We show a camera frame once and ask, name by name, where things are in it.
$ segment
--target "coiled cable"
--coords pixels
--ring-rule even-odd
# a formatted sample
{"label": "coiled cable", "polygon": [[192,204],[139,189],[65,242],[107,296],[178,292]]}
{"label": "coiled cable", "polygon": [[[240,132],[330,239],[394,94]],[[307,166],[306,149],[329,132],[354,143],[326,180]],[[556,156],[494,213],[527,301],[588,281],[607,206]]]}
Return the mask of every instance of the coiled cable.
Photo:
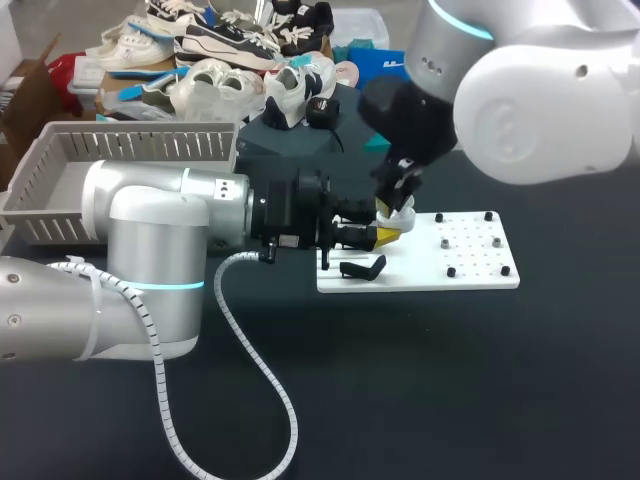
{"label": "coiled cable", "polygon": [[[215,292],[216,300],[218,301],[220,309],[222,310],[222,314],[227,319],[227,322],[229,322],[233,333],[235,333],[235,335],[238,337],[238,340],[240,340],[240,343],[242,343],[242,346],[247,350],[247,353],[249,353],[258,368],[267,377],[267,380],[269,380],[271,385],[273,385],[273,388],[275,388],[287,410],[287,415],[289,417],[289,426],[291,429],[287,451],[285,452],[284,457],[282,458],[280,463],[271,472],[257,479],[275,480],[287,469],[287,467],[293,460],[293,456],[298,445],[298,420],[296,418],[296,413],[293,409],[293,405],[291,404],[289,396],[285,392],[282,385],[280,385],[280,382],[278,381],[276,376],[271,372],[269,367],[267,367],[262,358],[260,358],[247,337],[242,332],[242,329],[236,322],[235,318],[233,318],[233,315],[231,314],[231,311],[229,310],[229,307],[225,302],[224,296],[222,294],[222,275],[227,270],[227,268],[240,261],[257,262],[258,260],[259,254],[257,252],[243,252],[231,255],[218,267],[213,281],[213,289]],[[180,440],[178,439],[178,434],[173,425],[173,420],[171,419],[171,409],[169,408],[169,397],[167,396],[167,378],[165,374],[164,357],[162,356],[160,339],[151,318],[151,314],[147,310],[147,307],[145,307],[143,301],[138,296],[138,293],[140,292],[133,287],[129,287],[127,285],[127,282],[120,280],[119,278],[107,272],[98,270],[92,265],[75,262],[60,262],[52,263],[49,266],[56,270],[61,270],[72,274],[79,274],[90,278],[92,275],[94,276],[94,278],[97,275],[101,284],[108,285],[109,287],[119,291],[136,309],[138,317],[142,321],[149,337],[149,343],[151,345],[151,353],[153,355],[153,363],[156,373],[158,407],[160,409],[160,416],[164,425],[165,435],[169,440],[169,445],[171,445],[173,453],[178,458],[180,463],[196,478],[199,478],[200,480],[222,480],[219,477],[206,472],[200,466],[198,466],[184,451],[184,448],[182,447]]]}

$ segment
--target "black table surface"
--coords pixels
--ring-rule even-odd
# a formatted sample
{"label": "black table surface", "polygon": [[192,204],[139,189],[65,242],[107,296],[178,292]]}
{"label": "black table surface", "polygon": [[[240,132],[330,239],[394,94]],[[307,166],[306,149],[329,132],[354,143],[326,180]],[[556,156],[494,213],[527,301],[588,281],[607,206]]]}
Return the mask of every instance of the black table surface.
{"label": "black table surface", "polygon": [[[334,191],[364,196],[379,159],[245,159],[239,170],[259,184],[317,166]],[[315,254],[296,251],[225,276],[232,312],[298,414],[285,478],[637,479],[640,171],[516,187],[453,153],[425,173],[416,206],[500,212],[520,287],[323,295]],[[104,266],[104,249],[84,250],[14,242],[7,254]],[[209,281],[220,261],[208,261]],[[178,434],[203,468],[250,479],[280,461],[284,408],[213,293],[196,349],[167,372]],[[0,388],[1,479],[190,478],[164,438],[148,363],[15,364]]]}

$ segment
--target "black cable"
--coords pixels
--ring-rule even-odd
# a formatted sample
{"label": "black cable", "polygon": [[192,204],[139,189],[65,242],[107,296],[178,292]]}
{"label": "black cable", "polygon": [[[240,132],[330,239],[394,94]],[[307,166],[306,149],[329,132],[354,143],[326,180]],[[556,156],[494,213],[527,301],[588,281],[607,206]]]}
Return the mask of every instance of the black cable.
{"label": "black cable", "polygon": [[331,132],[331,135],[333,135],[333,137],[338,141],[338,145],[340,145],[340,148],[342,149],[342,153],[344,153],[344,145],[342,144],[342,140],[340,140],[340,135],[338,135],[338,132],[336,132],[335,130],[329,130]]}

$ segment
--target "sneaker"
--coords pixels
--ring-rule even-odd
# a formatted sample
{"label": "sneaker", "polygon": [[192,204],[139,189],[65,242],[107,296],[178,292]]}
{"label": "sneaker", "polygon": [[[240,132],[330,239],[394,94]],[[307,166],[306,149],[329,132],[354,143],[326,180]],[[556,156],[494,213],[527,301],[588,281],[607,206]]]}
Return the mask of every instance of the sneaker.
{"label": "sneaker", "polygon": [[291,15],[296,13],[302,2],[300,0],[272,0],[273,8],[279,15]]}
{"label": "sneaker", "polygon": [[178,75],[165,75],[147,85],[142,85],[142,102],[166,113],[175,113],[170,94],[175,90],[178,80]]}
{"label": "sneaker", "polygon": [[132,35],[136,33],[136,29],[132,25],[145,26],[147,25],[147,21],[142,17],[129,15],[119,25],[102,32],[102,45],[100,47],[87,48],[85,50],[85,54],[89,58],[97,59],[100,56],[100,53],[104,53],[107,50],[104,47],[105,45],[114,49],[122,35]]}
{"label": "sneaker", "polygon": [[264,82],[257,73],[246,70],[231,70],[220,82],[221,97],[237,110],[238,119],[264,107]]}
{"label": "sneaker", "polygon": [[276,67],[275,57],[280,53],[275,38],[243,31],[229,24],[210,27],[197,17],[196,24],[187,27],[182,46],[188,52],[257,71]]}
{"label": "sneaker", "polygon": [[147,21],[151,28],[173,36],[184,35],[194,17],[201,18],[205,9],[186,0],[149,0]]}
{"label": "sneaker", "polygon": [[201,62],[209,57],[199,53],[191,53],[184,49],[182,42],[183,36],[173,37],[173,53],[176,55],[176,66],[178,67],[190,67],[195,63]]}
{"label": "sneaker", "polygon": [[258,74],[235,69],[222,78],[212,78],[202,72],[194,77],[181,118],[189,122],[235,123],[263,107],[264,83]]}
{"label": "sneaker", "polygon": [[253,15],[249,13],[243,13],[240,10],[230,10],[224,12],[220,19],[224,23],[233,25],[240,30],[247,30],[249,32],[262,32],[262,27],[258,25]]}
{"label": "sneaker", "polygon": [[173,45],[170,41],[156,41],[142,32],[121,35],[117,43],[98,47],[92,52],[107,72],[123,68],[152,65],[170,58]]}
{"label": "sneaker", "polygon": [[285,67],[265,75],[266,108],[262,121],[278,130],[290,130],[305,115],[310,98],[330,98],[336,89],[336,66],[326,57],[313,57],[302,67]]}
{"label": "sneaker", "polygon": [[207,58],[193,65],[189,69],[189,73],[178,82],[170,94],[171,104],[175,108],[178,116],[180,118],[184,118],[185,116],[187,100],[195,87],[196,77],[198,77],[199,81],[218,86],[229,70],[231,70],[229,65],[213,58]]}
{"label": "sneaker", "polygon": [[333,11],[327,2],[318,2],[314,6],[302,5],[296,11],[291,25],[297,28],[311,28],[316,35],[331,35],[335,26]]}
{"label": "sneaker", "polygon": [[279,33],[284,28],[292,28],[291,22],[293,21],[293,14],[281,15],[274,13],[271,17],[271,21],[264,27],[265,33],[270,33],[275,36],[279,36]]}
{"label": "sneaker", "polygon": [[333,11],[327,2],[301,5],[295,15],[279,15],[267,28],[279,40],[282,55],[296,57],[314,50],[325,51],[333,32]]}

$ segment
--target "robotic arm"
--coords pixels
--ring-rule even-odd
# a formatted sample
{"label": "robotic arm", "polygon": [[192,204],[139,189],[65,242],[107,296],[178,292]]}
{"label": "robotic arm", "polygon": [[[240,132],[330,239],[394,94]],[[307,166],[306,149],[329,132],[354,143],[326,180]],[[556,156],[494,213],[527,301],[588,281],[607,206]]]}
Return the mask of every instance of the robotic arm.
{"label": "robotic arm", "polygon": [[636,158],[639,29],[628,0],[424,0],[411,82],[378,78],[360,104],[392,145],[373,172],[379,213],[400,211],[457,141],[512,184]]}
{"label": "robotic arm", "polygon": [[[371,251],[399,237],[376,227],[373,201],[339,198],[319,172],[272,181],[254,193],[245,175],[135,162],[100,161],[84,183],[82,220],[107,244],[109,277],[149,309],[166,358],[187,354],[200,330],[208,248],[239,249],[249,238],[275,262],[278,248],[328,252],[337,243]],[[92,278],[0,257],[0,358],[151,359],[147,332],[131,303]]]}

